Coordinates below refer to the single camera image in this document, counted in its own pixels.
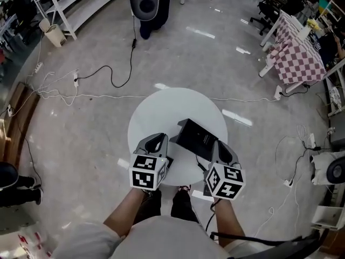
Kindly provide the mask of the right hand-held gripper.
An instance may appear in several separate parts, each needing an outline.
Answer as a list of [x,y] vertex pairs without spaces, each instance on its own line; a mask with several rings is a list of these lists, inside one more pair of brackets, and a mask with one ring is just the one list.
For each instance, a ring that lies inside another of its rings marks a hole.
[[204,196],[235,200],[246,186],[246,174],[237,154],[224,142],[212,147],[209,170],[204,173]]

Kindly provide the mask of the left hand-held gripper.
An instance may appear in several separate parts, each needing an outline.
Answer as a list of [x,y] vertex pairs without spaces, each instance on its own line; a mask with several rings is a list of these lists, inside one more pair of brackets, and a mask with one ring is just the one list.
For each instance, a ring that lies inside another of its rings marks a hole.
[[168,136],[164,133],[152,134],[138,143],[130,159],[131,187],[142,190],[158,189],[168,172],[168,143]]

